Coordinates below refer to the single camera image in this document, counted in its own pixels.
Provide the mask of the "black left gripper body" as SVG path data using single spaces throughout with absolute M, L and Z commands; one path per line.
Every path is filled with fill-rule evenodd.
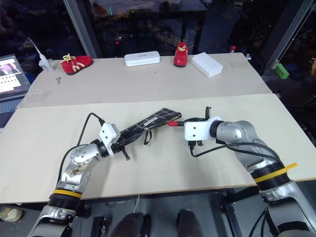
M 124 143 L 116 142 L 111 144 L 111 149 L 114 154 L 121 152 L 121 149 L 124 148 Z

